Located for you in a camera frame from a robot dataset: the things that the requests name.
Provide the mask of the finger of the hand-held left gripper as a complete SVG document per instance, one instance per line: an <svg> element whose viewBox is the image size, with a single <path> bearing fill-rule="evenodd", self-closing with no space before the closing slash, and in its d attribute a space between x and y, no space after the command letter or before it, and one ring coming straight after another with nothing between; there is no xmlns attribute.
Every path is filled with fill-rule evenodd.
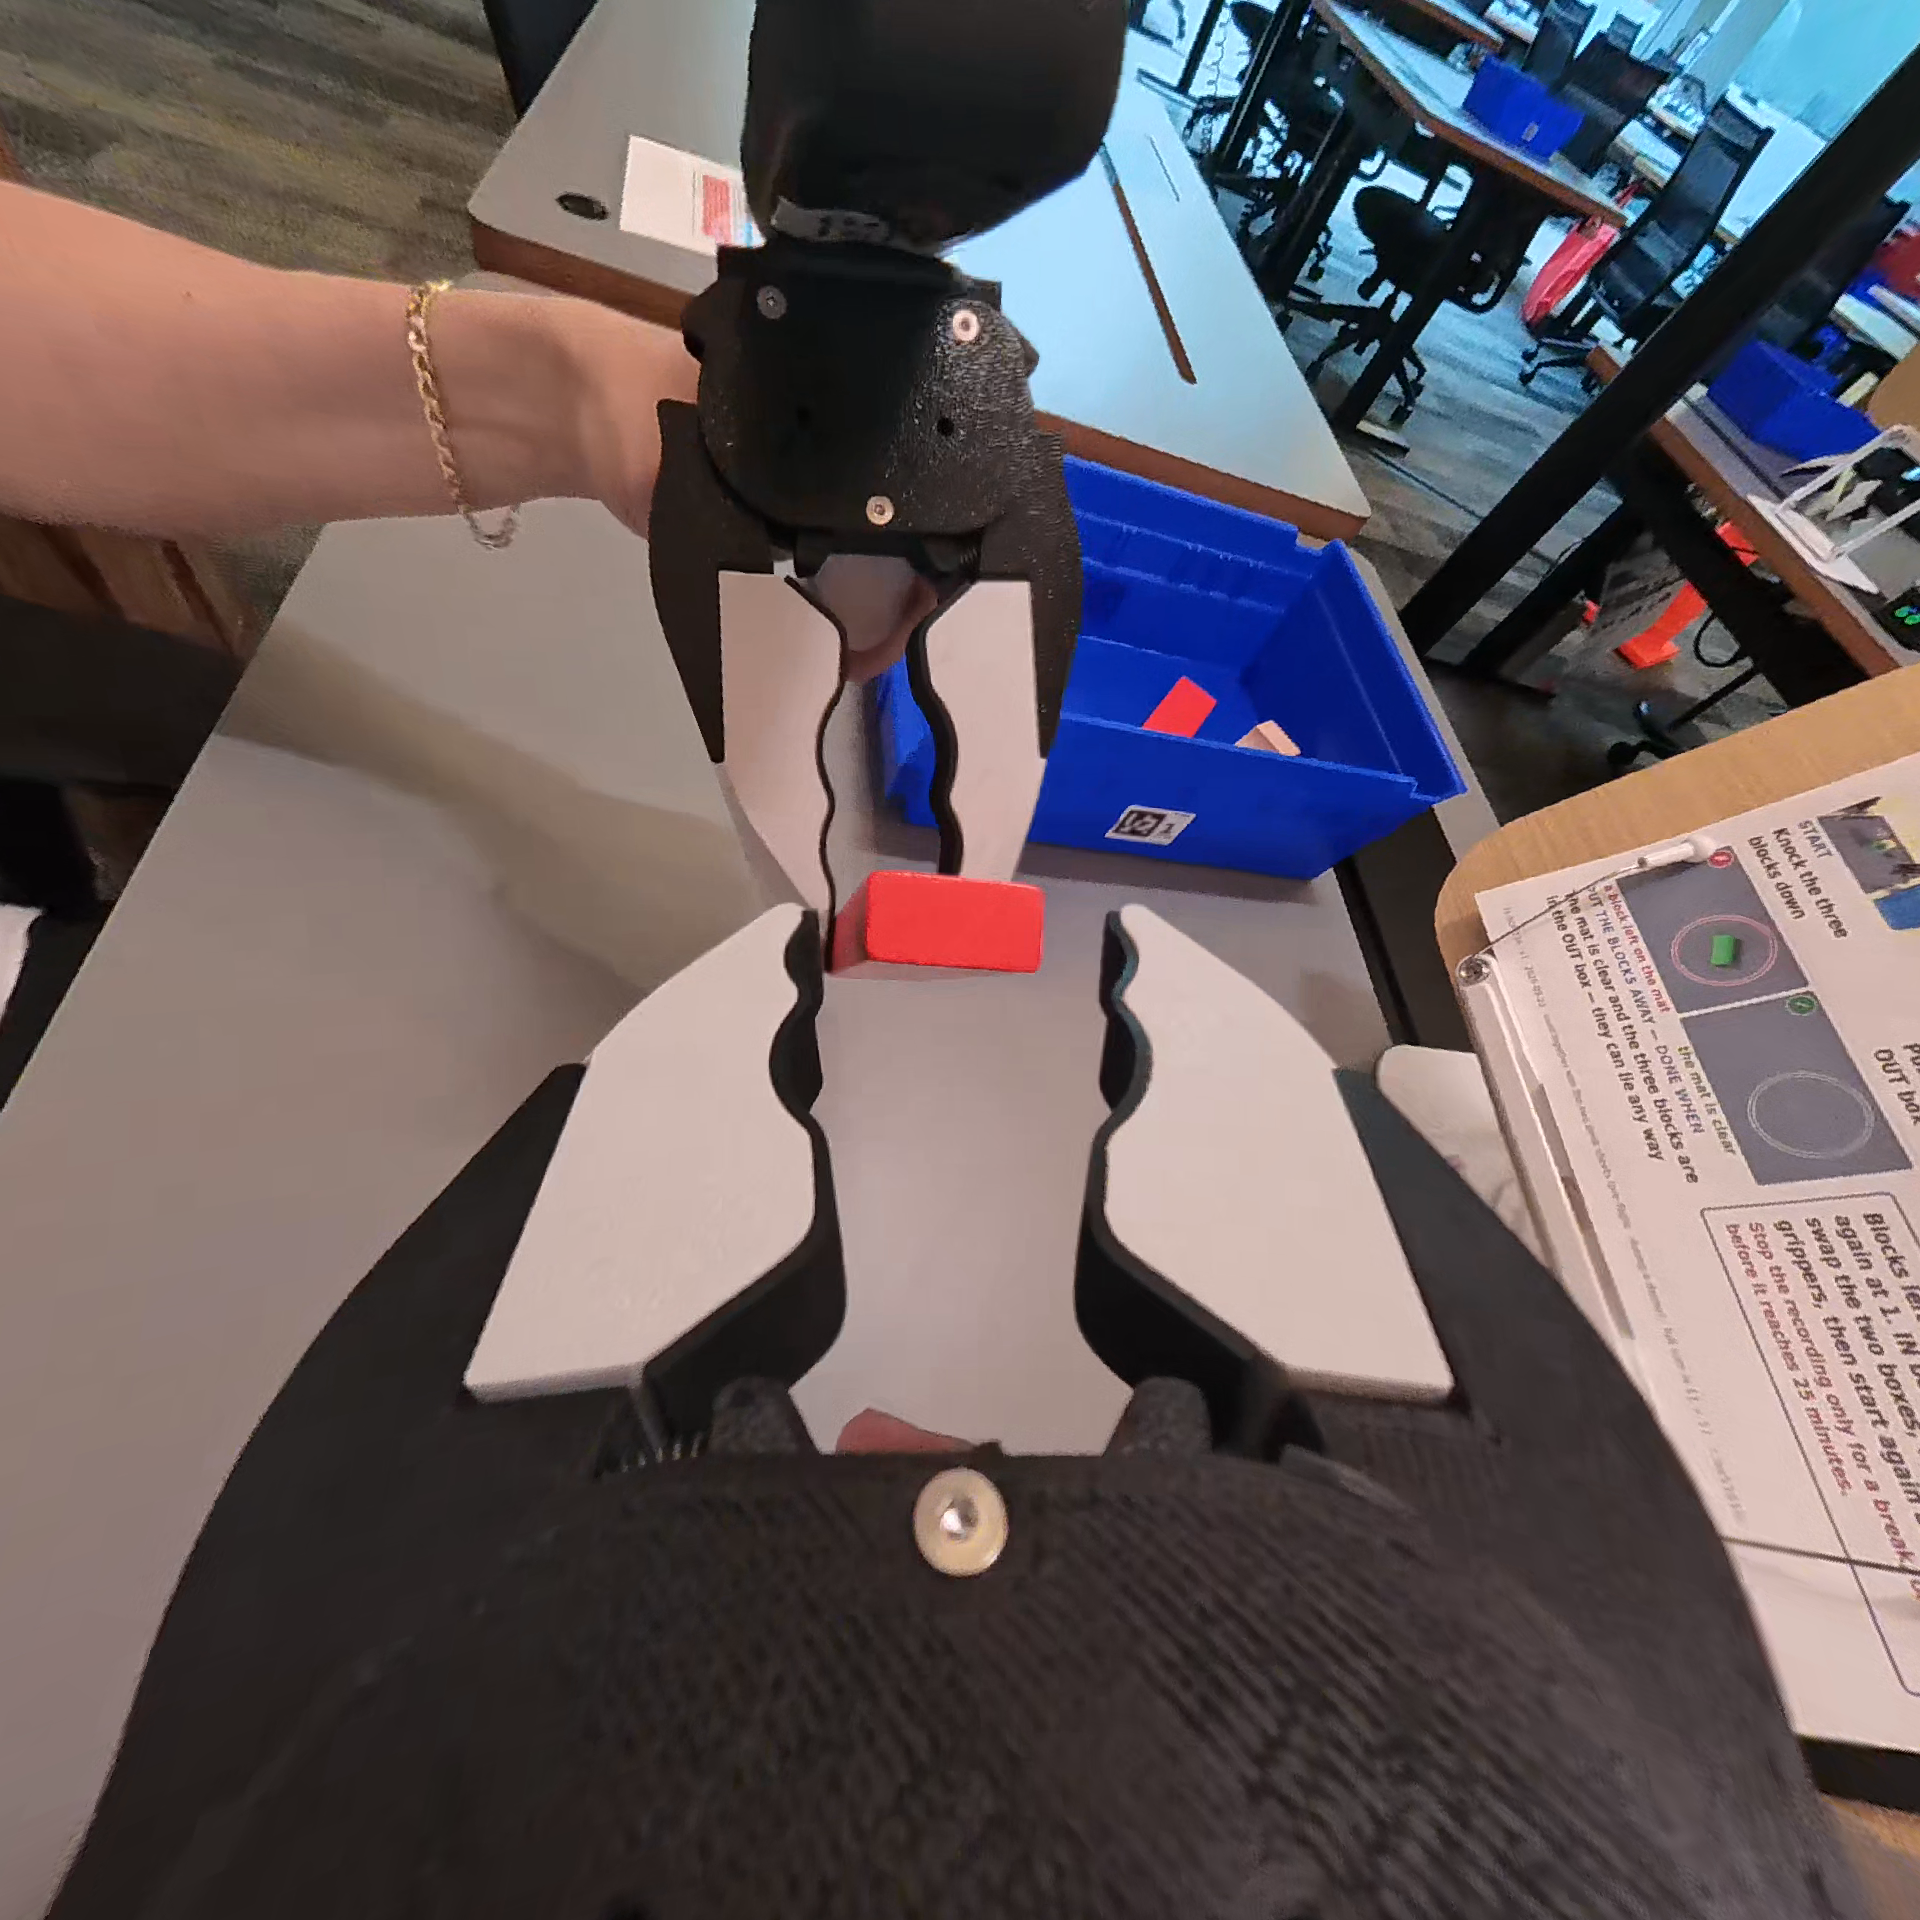
<svg viewBox="0 0 1920 1920"><path fill-rule="evenodd" d="M975 584L905 650L934 740L929 808L939 871L1013 881L1046 778L1027 584Z"/></svg>
<svg viewBox="0 0 1920 1920"><path fill-rule="evenodd" d="M720 770L759 864L833 922L826 730L847 684L847 636L792 576L719 576L726 754Z"/></svg>

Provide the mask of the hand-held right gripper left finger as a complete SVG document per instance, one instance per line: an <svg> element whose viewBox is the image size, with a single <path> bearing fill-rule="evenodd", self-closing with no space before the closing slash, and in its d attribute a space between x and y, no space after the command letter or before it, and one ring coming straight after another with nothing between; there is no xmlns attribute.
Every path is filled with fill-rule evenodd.
<svg viewBox="0 0 1920 1920"><path fill-rule="evenodd" d="M817 912L768 907L592 1047L467 1364L479 1401L714 1409L827 1355L848 1280L814 1117L823 951Z"/></svg>

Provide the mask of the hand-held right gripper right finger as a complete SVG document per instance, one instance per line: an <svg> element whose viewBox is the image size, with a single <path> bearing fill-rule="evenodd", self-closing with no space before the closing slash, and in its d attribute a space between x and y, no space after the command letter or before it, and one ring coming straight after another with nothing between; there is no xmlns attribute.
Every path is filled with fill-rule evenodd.
<svg viewBox="0 0 1920 1920"><path fill-rule="evenodd" d="M1123 1384L1183 1381L1213 1427L1309 1394L1445 1405L1454 1375L1330 1057L1253 981L1129 904L1073 1308Z"/></svg>

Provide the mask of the blue plastic bin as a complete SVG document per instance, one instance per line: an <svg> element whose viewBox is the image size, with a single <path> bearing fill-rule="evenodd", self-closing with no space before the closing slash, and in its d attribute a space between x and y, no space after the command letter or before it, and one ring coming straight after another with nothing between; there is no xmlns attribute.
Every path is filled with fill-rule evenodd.
<svg viewBox="0 0 1920 1920"><path fill-rule="evenodd" d="M1313 881L1466 794L1425 687L1345 545L1066 463L1083 626L1029 841ZM1141 723L1179 679L1201 736ZM1235 748L1281 723L1303 754Z"/></svg>

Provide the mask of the person's left forearm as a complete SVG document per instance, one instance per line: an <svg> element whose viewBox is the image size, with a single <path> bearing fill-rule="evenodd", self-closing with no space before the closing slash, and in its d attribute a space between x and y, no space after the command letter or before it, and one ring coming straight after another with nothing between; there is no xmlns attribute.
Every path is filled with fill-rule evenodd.
<svg viewBox="0 0 1920 1920"><path fill-rule="evenodd" d="M456 513L429 301L5 183L5 515L222 537Z"/></svg>

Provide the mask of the orange plastic object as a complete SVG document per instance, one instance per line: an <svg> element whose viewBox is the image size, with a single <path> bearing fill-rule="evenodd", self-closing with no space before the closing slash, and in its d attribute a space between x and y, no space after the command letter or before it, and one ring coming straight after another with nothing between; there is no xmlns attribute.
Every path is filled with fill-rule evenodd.
<svg viewBox="0 0 1920 1920"><path fill-rule="evenodd" d="M1650 613L1650 608L1645 613L1649 617L1614 644L1614 653L1638 672L1678 659L1683 641L1696 636L1712 617L1706 597L1691 584L1680 584L1657 613Z"/></svg>

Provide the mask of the person's left hand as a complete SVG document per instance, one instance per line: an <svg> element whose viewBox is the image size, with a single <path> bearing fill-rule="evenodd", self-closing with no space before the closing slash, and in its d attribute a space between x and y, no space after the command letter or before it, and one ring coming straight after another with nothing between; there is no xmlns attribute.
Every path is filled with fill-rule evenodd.
<svg viewBox="0 0 1920 1920"><path fill-rule="evenodd" d="M610 307L509 296L517 344L503 394L509 448L499 508L589 498L647 537L664 463L661 407L693 403L699 369L683 338Z"/></svg>

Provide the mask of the grey desk with wooden edge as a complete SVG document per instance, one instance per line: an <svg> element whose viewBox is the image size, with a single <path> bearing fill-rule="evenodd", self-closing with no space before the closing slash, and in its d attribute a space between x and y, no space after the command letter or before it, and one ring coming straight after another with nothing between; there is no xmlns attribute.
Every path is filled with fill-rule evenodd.
<svg viewBox="0 0 1920 1920"><path fill-rule="evenodd" d="M491 272L675 328L714 256L622 229L632 137L738 159L752 4L597 4L471 192ZM1360 481L1296 369L1207 183L1147 75L1185 59L1133 34L1099 156L1064 189L953 253L997 282L1038 349L1032 394L1098 465L1357 537Z"/></svg>

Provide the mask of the white paper with red label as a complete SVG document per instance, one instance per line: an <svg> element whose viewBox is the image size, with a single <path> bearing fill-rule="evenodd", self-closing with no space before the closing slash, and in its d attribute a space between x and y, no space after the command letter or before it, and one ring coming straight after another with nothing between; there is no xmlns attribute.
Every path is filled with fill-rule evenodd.
<svg viewBox="0 0 1920 1920"><path fill-rule="evenodd" d="M752 249L761 232L743 175L726 163L629 135L618 227L681 251Z"/></svg>

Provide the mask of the black office chair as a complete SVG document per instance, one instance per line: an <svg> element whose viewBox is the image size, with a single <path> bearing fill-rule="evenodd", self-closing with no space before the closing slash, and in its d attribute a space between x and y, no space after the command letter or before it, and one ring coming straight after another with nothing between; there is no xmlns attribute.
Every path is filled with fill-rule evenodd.
<svg viewBox="0 0 1920 1920"><path fill-rule="evenodd" d="M1521 189L1495 181L1478 183L1449 219L1434 213L1429 204L1392 187L1362 187L1353 202L1353 217L1374 251L1374 268L1360 282L1358 293L1362 297L1385 293L1385 299L1360 312L1360 320L1351 328L1353 341L1378 346L1385 338L1398 317L1398 301L1413 297L1429 276L1448 266L1454 234L1467 215L1478 217L1473 249L1454 264L1443 299L1478 315L1498 307L1525 249L1514 237L1521 209Z"/></svg>
<svg viewBox="0 0 1920 1920"><path fill-rule="evenodd" d="M1674 287L1771 140L1774 129L1717 103L1671 179L1581 284L1571 312L1523 352L1523 388L1539 373L1584 369L1601 323L1629 346L1650 336L1678 307Z"/></svg>

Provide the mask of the wooden-edged office desk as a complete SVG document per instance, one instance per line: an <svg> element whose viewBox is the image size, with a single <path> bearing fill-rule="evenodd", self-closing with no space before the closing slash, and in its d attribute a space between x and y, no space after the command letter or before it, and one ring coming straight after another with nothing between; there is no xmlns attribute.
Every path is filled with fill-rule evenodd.
<svg viewBox="0 0 1920 1920"><path fill-rule="evenodd" d="M1674 403L1607 474L1791 707L1915 665L1915 631L1880 617L1915 587L1915 520L1855 556L1866 585L1834 579L1763 511L1791 489L1789 463L1704 397Z"/></svg>
<svg viewBox="0 0 1920 1920"><path fill-rule="evenodd" d="M1473 187L1495 181L1521 189L1523 209L1515 215L1514 237L1525 249L1515 261L1519 269L1543 219L1571 217L1577 225L1601 219L1621 229L1625 227L1623 209L1598 192L1593 181L1565 156L1536 163L1523 152L1506 149L1481 132L1461 112L1470 81L1448 81L1438 55L1415 48L1353 4L1318 2L1313 11L1326 20L1358 69L1345 107L1345 130L1365 132L1374 122L1387 130L1398 130L1400 122L1407 122L1415 130L1429 132L1473 176ZM1374 346L1373 357L1336 409L1333 425L1339 434L1387 444L1411 416L1419 397L1418 388L1408 388L1400 397L1395 416L1385 425L1369 423L1385 385L1405 370L1415 370L1422 333L1438 308L1449 304L1443 299L1443 291L1454 264L1473 249L1474 225L1474 215L1463 217L1454 234L1448 266L1429 276L1413 297L1398 301L1398 317L1390 332ZM1353 325L1360 320L1360 312L1362 304L1338 308L1339 333L1330 344L1333 349L1357 346Z"/></svg>

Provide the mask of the small blue bin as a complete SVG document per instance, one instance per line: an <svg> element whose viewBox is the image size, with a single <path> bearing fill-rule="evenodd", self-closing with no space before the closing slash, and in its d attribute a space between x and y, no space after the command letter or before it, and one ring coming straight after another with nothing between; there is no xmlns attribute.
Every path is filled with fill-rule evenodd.
<svg viewBox="0 0 1920 1920"><path fill-rule="evenodd" d="M1491 55L1474 67L1461 112L1491 140L1536 163L1561 156L1586 127L1581 107Z"/></svg>
<svg viewBox="0 0 1920 1920"><path fill-rule="evenodd" d="M1749 442L1792 465L1856 452L1880 429L1837 397L1837 375L1774 344L1744 344L1710 380L1706 400Z"/></svg>

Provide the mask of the red bag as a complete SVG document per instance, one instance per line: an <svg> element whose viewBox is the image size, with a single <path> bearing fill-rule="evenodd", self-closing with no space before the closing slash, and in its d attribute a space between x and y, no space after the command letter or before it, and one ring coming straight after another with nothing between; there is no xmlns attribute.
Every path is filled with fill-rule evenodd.
<svg viewBox="0 0 1920 1920"><path fill-rule="evenodd" d="M1621 227L1601 219L1577 225L1536 269L1521 304L1521 323L1529 332L1541 332L1549 320L1559 315L1616 244L1621 232Z"/></svg>

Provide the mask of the white tablet stand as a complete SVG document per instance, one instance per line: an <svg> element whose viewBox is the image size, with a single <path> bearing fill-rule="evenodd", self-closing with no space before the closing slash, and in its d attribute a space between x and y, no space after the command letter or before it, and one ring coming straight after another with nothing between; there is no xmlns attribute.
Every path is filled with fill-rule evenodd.
<svg viewBox="0 0 1920 1920"><path fill-rule="evenodd" d="M1792 488L1769 515L1825 580L1873 594L1915 573L1915 425L1894 425L1855 450L1794 467L1789 481Z"/></svg>

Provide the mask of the black partition post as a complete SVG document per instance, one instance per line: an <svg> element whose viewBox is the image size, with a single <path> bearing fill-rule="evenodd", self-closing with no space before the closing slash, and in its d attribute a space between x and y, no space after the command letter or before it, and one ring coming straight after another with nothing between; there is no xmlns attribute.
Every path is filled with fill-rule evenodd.
<svg viewBox="0 0 1920 1920"><path fill-rule="evenodd" d="M1719 268L1635 349L1616 377L1549 445L1401 611L1418 657L1525 560L1646 432L1714 354L1774 307L1805 269L1919 156L1919 53L1886 77L1822 156L1763 213Z"/></svg>

